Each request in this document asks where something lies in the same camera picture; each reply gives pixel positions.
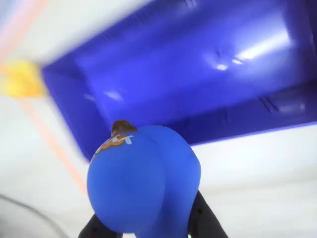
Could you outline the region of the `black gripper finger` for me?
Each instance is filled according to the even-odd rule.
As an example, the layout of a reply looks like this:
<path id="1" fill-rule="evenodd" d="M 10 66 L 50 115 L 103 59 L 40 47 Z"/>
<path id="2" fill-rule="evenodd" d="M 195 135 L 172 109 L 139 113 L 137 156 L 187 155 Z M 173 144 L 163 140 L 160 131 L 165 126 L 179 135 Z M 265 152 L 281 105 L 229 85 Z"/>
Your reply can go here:
<path id="1" fill-rule="evenodd" d="M 199 191 L 191 209 L 187 231 L 192 238 L 228 238 Z"/>
<path id="2" fill-rule="evenodd" d="M 121 238 L 121 234 L 107 228 L 94 214 L 78 238 Z"/>

